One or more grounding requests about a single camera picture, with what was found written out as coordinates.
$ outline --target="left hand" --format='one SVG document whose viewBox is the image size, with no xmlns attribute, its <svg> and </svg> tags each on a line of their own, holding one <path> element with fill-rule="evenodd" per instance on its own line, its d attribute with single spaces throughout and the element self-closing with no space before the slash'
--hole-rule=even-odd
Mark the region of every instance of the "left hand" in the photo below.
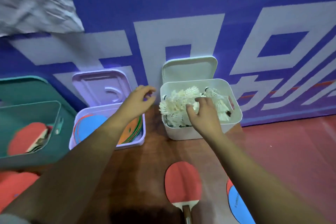
<svg viewBox="0 0 336 224">
<path fill-rule="evenodd" d="M 152 96 L 155 91 L 156 89 L 152 86 L 140 85 L 129 94 L 113 116 L 117 116 L 119 120 L 124 121 L 127 125 L 151 107 L 156 99 L 156 96 Z"/>
</svg>

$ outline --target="hand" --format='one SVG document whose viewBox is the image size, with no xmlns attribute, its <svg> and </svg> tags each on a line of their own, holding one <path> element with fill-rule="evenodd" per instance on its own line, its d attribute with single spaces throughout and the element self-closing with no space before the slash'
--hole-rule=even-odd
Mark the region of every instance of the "hand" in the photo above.
<svg viewBox="0 0 336 224">
<path fill-rule="evenodd" d="M 195 130 L 206 139 L 221 135 L 222 128 L 212 99 L 200 97 L 195 101 L 199 102 L 198 114 L 195 113 L 192 105 L 186 106 L 189 120 Z"/>
<path fill-rule="evenodd" d="M 119 121 L 122 121 L 127 125 L 151 107 L 156 99 L 156 96 L 152 96 L 152 93 L 155 91 L 156 89 L 152 86 L 140 85 L 129 94 L 113 117 L 117 117 Z"/>
</svg>

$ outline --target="paddle handle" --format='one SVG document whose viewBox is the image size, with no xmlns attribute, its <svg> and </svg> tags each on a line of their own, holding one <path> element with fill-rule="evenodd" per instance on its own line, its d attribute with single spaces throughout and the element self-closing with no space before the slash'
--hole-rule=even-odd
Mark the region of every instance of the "paddle handle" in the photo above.
<svg viewBox="0 0 336 224">
<path fill-rule="evenodd" d="M 191 210 L 189 205 L 182 206 L 183 214 L 184 214 L 184 224 L 193 224 L 191 221 Z"/>
</svg>

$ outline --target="person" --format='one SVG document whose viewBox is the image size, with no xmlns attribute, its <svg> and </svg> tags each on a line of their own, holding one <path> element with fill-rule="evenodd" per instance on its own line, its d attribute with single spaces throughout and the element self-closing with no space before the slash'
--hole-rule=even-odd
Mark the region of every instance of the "person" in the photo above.
<svg viewBox="0 0 336 224">
<path fill-rule="evenodd" d="M 151 86 L 137 87 L 114 115 L 17 197 L 0 215 L 0 223 L 76 223 L 121 133 L 154 103 L 155 91 Z M 197 114 L 192 106 L 186 106 L 190 122 L 215 152 L 255 223 L 328 223 L 222 133 L 210 98 L 196 101 Z"/>
</svg>

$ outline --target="purple box lid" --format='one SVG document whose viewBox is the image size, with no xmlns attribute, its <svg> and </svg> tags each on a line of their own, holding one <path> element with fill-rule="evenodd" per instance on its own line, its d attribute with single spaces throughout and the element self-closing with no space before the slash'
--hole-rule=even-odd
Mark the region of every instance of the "purple box lid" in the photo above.
<svg viewBox="0 0 336 224">
<path fill-rule="evenodd" d="M 132 92 L 126 74 L 117 69 L 75 73 L 72 83 L 90 107 L 124 102 Z"/>
</svg>

